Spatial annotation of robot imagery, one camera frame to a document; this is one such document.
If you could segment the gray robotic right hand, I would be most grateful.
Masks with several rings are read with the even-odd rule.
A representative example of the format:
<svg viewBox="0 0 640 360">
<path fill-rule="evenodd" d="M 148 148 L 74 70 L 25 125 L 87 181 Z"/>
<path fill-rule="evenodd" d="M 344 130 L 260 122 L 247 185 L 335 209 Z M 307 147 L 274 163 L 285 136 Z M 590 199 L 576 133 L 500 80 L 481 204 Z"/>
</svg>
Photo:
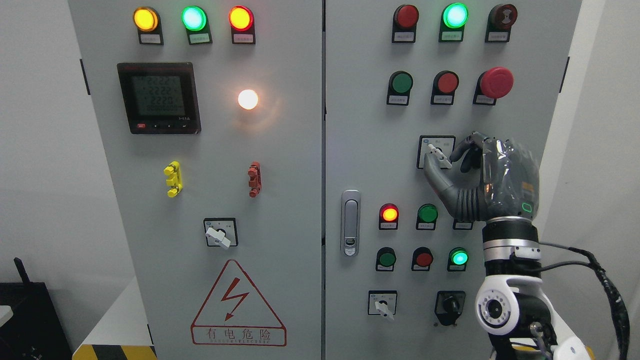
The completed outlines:
<svg viewBox="0 0 640 360">
<path fill-rule="evenodd" d="M 457 221 L 472 223 L 498 217 L 537 216 L 540 176 L 534 153 L 520 143 L 474 131 L 452 151 L 449 160 L 462 159 L 460 171 L 478 169 L 476 187 L 457 187 L 442 171 L 441 155 L 434 149 L 423 157 L 423 173 Z"/>
</svg>

